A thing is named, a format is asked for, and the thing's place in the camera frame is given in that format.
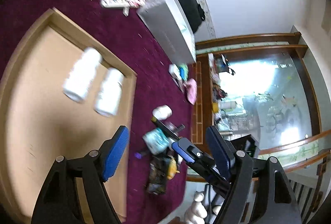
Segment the yellow snack packet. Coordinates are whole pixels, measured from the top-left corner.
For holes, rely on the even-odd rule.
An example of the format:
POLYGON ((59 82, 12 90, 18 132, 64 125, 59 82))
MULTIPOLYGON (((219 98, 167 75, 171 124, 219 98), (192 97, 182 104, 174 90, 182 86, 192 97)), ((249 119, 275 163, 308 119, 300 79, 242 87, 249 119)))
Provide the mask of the yellow snack packet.
POLYGON ((169 166, 168 166, 168 171, 167 171, 167 179, 172 180, 177 173, 180 173, 177 168, 177 162, 174 159, 174 157, 170 157, 169 159, 169 166))

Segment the black marker olive caps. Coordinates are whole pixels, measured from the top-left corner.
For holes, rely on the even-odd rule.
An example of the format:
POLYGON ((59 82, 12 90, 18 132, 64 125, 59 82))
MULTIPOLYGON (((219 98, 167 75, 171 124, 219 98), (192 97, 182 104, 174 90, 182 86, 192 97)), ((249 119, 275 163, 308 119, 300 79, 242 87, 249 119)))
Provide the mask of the black marker olive caps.
POLYGON ((172 131, 170 130, 167 126, 165 126, 160 120, 158 120, 156 117, 152 117, 151 121, 153 122, 153 124, 159 128, 166 137, 171 138, 172 140, 178 141, 179 138, 178 136, 172 131))

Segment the blue cartoon tissue pack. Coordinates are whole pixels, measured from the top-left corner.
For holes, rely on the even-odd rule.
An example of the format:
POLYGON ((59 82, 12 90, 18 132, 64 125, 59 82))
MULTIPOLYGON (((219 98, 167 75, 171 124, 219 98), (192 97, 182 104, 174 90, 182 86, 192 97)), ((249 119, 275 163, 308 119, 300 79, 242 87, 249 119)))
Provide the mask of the blue cartoon tissue pack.
POLYGON ((168 138, 164 135, 161 129, 156 128, 150 132, 147 132, 143 136, 143 140, 147 145, 149 151, 153 155, 158 155, 164 152, 169 145, 168 138))

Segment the white pill bottle red label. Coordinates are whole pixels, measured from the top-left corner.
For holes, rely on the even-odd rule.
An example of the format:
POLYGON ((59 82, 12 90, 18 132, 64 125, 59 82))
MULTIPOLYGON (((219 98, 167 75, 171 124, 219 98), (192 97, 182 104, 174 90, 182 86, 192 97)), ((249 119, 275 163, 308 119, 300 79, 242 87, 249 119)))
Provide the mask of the white pill bottle red label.
POLYGON ((172 115, 172 109, 168 105, 159 106, 153 110, 152 115, 160 121, 166 120, 172 115))

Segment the black foil snack pouch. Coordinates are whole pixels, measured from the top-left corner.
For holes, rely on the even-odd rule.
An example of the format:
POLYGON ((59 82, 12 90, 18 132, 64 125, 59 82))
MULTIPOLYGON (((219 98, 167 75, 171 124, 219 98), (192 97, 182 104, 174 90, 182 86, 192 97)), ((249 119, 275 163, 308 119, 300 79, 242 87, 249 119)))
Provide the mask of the black foil snack pouch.
POLYGON ((162 195, 166 193, 169 157, 154 156, 150 162, 150 173, 146 190, 150 194, 162 195))

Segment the white bottle with qr label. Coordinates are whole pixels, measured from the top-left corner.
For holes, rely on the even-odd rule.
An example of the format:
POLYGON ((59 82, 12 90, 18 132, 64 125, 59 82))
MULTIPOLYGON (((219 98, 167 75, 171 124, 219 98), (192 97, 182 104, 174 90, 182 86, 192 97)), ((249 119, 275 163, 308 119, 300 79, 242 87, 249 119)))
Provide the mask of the white bottle with qr label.
POLYGON ((116 68, 109 68, 96 97, 94 110, 102 116, 117 115, 122 95, 124 75, 116 68))

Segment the white pill bottle plain label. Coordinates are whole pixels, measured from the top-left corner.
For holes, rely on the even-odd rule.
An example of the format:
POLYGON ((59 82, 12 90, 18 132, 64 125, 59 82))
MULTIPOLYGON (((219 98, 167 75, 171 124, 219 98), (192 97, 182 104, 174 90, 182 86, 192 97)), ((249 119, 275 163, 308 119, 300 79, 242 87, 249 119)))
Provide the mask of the white pill bottle plain label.
POLYGON ((75 102, 83 102, 101 62, 102 56, 95 48, 86 48, 65 79, 63 93, 75 102))

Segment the black marker purple cap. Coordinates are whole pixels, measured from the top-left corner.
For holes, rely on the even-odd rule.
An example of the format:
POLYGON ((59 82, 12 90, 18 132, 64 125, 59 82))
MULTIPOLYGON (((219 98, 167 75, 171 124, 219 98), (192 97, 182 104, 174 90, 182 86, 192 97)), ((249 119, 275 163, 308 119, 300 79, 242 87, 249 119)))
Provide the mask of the black marker purple cap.
POLYGON ((145 156, 149 156, 151 154, 151 152, 149 150, 142 150, 142 151, 137 151, 134 153, 134 156, 137 159, 142 159, 145 156))

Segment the pink cloth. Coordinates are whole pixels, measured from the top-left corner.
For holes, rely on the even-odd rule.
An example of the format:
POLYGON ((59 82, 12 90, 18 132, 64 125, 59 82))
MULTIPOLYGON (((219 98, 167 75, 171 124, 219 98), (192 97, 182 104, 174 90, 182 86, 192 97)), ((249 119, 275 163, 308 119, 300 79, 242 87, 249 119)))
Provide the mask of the pink cloth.
POLYGON ((186 98, 188 102, 192 105, 195 104, 197 99, 197 83, 193 78, 190 78, 184 83, 185 91, 186 91, 186 98))

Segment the blue small object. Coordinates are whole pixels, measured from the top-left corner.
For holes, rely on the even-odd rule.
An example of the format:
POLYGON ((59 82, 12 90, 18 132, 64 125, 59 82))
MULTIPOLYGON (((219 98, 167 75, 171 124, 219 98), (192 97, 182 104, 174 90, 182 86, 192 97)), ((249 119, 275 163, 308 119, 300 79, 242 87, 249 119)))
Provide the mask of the blue small object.
POLYGON ((180 69, 180 76, 183 81, 186 81, 186 71, 184 69, 180 69))

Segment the white power adapter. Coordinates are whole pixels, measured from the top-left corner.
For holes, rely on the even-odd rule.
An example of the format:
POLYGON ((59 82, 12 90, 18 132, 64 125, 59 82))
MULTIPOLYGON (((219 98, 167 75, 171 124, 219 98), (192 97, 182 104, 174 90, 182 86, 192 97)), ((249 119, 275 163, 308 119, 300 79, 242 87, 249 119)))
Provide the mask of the white power adapter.
POLYGON ((168 68, 169 74, 176 79, 180 79, 181 75, 180 75, 180 70, 178 69, 178 67, 175 64, 170 64, 169 68, 168 68))

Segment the green cloth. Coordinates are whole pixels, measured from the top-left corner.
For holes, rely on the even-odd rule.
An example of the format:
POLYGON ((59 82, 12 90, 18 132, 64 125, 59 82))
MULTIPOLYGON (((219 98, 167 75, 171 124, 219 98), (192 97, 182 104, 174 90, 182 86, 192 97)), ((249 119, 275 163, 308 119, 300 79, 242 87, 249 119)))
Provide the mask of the green cloth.
POLYGON ((186 71, 186 78, 188 77, 188 66, 187 64, 181 64, 180 69, 184 69, 186 71))

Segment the wooden cabinet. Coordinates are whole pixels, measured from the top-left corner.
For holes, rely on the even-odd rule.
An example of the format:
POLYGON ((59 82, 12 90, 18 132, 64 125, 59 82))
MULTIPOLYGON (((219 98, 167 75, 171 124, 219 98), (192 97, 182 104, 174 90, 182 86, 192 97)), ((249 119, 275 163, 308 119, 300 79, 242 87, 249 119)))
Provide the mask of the wooden cabinet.
POLYGON ((276 156, 293 177, 330 175, 328 98, 318 96, 302 33, 251 34, 196 44, 194 141, 215 125, 226 139, 252 135, 260 157, 276 156))

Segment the cardboard box tray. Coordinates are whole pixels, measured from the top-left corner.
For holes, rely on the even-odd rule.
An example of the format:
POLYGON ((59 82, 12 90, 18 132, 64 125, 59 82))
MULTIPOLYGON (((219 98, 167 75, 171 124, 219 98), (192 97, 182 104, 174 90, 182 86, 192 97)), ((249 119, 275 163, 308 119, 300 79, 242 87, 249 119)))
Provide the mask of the cardboard box tray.
POLYGON ((42 14, 19 42, 1 79, 1 205, 30 223, 42 184, 54 163, 85 156, 131 125, 136 73, 57 9, 42 14), (83 102, 63 83, 88 47, 102 56, 83 102), (94 105, 109 68, 124 74, 118 112, 105 117, 94 105))

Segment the grey long gift box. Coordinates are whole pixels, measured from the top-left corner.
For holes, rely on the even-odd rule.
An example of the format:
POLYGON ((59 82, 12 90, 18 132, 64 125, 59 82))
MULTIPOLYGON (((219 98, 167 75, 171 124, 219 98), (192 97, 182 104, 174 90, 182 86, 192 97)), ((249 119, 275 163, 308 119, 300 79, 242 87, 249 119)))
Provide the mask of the grey long gift box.
POLYGON ((173 64, 196 62, 194 33, 178 0, 146 0, 137 14, 173 64))

